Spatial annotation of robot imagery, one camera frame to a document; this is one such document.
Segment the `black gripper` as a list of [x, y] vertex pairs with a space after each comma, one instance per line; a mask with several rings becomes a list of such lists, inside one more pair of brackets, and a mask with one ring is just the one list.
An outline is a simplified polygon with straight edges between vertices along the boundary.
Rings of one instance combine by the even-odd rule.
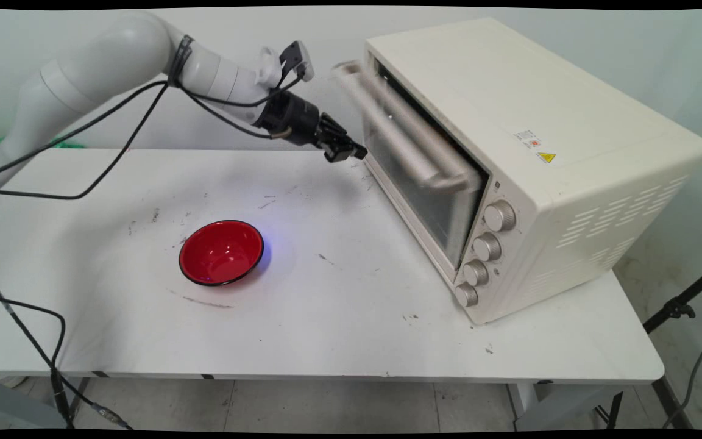
[[368, 153], [367, 148], [354, 142], [326, 112], [320, 112], [317, 106], [290, 91], [281, 92], [268, 100], [253, 126], [264, 129], [270, 136], [289, 131], [283, 137], [285, 141], [297, 146], [320, 148], [328, 162], [349, 158], [363, 160]]

